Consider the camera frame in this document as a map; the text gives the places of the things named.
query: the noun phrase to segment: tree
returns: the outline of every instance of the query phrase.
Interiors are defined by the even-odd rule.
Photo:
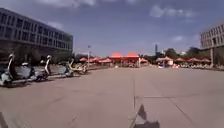
[[[173,48],[168,48],[165,52],[165,55],[172,59],[178,58],[178,54],[176,53],[176,51]]]

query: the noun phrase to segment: cloud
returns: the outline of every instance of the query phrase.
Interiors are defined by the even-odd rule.
[[[150,16],[160,18],[164,15],[164,10],[161,9],[158,5],[152,7],[150,11]]]
[[[135,3],[137,3],[138,1],[140,1],[140,0],[126,0],[126,2],[127,2],[128,4],[135,4]]]
[[[37,3],[59,7],[59,8],[78,8],[81,5],[95,6],[97,2],[117,2],[121,0],[36,0]],[[135,4],[140,0],[124,0],[128,4]]]
[[[184,37],[183,36],[181,36],[181,35],[179,35],[179,36],[175,36],[175,37],[173,37],[172,38],[172,42],[181,42],[181,41],[183,41],[184,40]]]
[[[51,27],[57,28],[62,30],[64,28],[64,26],[61,23],[55,22],[55,21],[50,21],[47,23],[48,25],[50,25]]]
[[[161,8],[158,5],[154,5],[150,10],[150,16],[156,18],[161,18],[163,16],[190,18],[195,15],[196,14],[191,10],[174,9],[172,7]]]
[[[40,4],[50,5],[59,8],[74,7],[80,5],[94,6],[97,0],[36,0]]]

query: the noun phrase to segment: plaza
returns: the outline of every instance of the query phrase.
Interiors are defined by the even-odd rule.
[[[32,128],[129,128],[143,104],[148,121],[160,128],[221,128],[223,75],[150,67],[95,70],[0,88],[0,109],[7,122]]]

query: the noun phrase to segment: white building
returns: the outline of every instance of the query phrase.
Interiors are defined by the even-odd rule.
[[[16,50],[18,44],[42,55],[72,53],[73,36],[39,21],[0,8],[0,51]]]

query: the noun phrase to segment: red roof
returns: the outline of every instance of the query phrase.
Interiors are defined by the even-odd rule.
[[[202,61],[202,62],[210,62],[210,60],[207,59],[207,58],[204,58],[204,59],[202,59],[201,61]]]
[[[101,61],[99,61],[100,63],[110,63],[111,59],[107,58],[107,59],[103,59]]]
[[[139,58],[139,56],[135,52],[130,52],[126,57],[128,57],[128,58]]]
[[[123,56],[121,56],[120,52],[116,52],[112,56],[110,56],[110,58],[122,58],[122,57]]]
[[[86,58],[81,58],[80,61],[87,61],[87,59]]]
[[[201,62],[201,60],[197,59],[197,58],[191,58],[190,60],[188,60],[189,62]]]
[[[176,61],[184,62],[185,60],[183,58],[178,58],[178,59],[176,59]]]
[[[148,60],[142,58],[142,59],[141,59],[141,62],[148,62]]]

